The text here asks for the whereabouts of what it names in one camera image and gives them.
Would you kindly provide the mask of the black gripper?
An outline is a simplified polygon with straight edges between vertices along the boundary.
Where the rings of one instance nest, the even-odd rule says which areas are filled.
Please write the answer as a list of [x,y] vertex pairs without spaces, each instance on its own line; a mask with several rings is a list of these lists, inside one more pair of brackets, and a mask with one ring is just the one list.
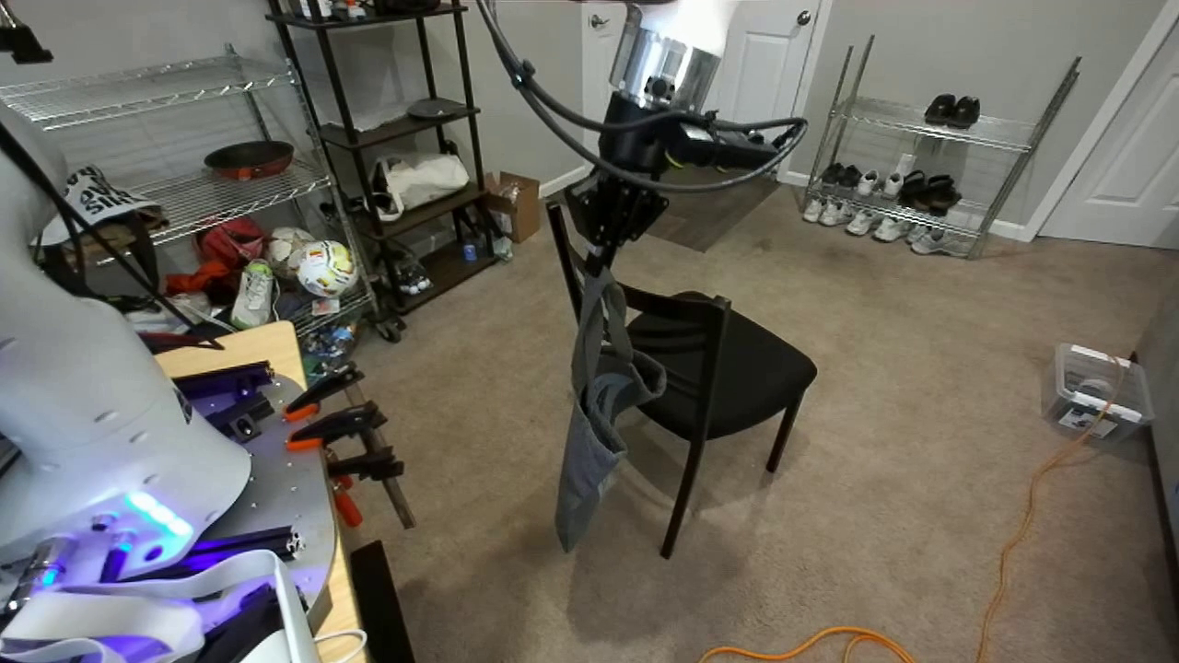
[[567,190],[567,205],[573,228],[604,258],[615,258],[623,242],[640,238],[668,212],[671,200],[609,174],[589,174]]

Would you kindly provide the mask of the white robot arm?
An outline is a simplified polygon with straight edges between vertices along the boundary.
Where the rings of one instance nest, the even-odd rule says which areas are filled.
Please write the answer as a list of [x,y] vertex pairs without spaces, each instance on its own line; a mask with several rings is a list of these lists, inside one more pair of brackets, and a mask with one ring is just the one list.
[[[777,168],[800,122],[703,110],[741,0],[612,0],[625,10],[604,136],[724,156],[744,182]],[[99,539],[131,575],[166,567],[239,502],[254,464],[186,405],[137,328],[105,302],[56,284],[31,238],[68,212],[66,162],[22,110],[0,107],[0,432],[19,464],[0,486],[0,552]]]

